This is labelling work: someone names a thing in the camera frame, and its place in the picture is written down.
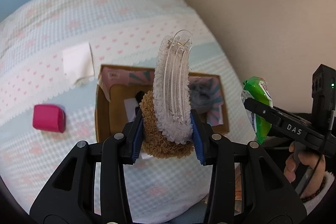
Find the person's right hand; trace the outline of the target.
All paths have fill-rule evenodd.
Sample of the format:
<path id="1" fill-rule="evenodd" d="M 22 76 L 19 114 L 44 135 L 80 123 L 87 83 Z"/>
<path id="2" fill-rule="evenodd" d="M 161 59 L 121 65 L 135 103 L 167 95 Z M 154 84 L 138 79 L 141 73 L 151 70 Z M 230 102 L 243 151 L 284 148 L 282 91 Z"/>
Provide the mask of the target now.
<path id="1" fill-rule="evenodd" d="M 295 180 L 295 170 L 297 169 L 295 160 L 293 158 L 293 153 L 295 151 L 295 143 L 292 142 L 289 146 L 289 152 L 291 155 L 285 162 L 284 175 L 288 179 L 289 182 L 294 182 Z M 313 153 L 299 152 L 298 158 L 303 165 L 307 165 L 311 167 L 311 169 L 315 169 L 313 176 L 311 177 L 309 184 L 307 184 L 305 190 L 301 194 L 301 198 L 311 196 L 315 194 L 317 190 L 319 190 L 323 178 L 325 176 L 325 157 L 319 157 Z"/>

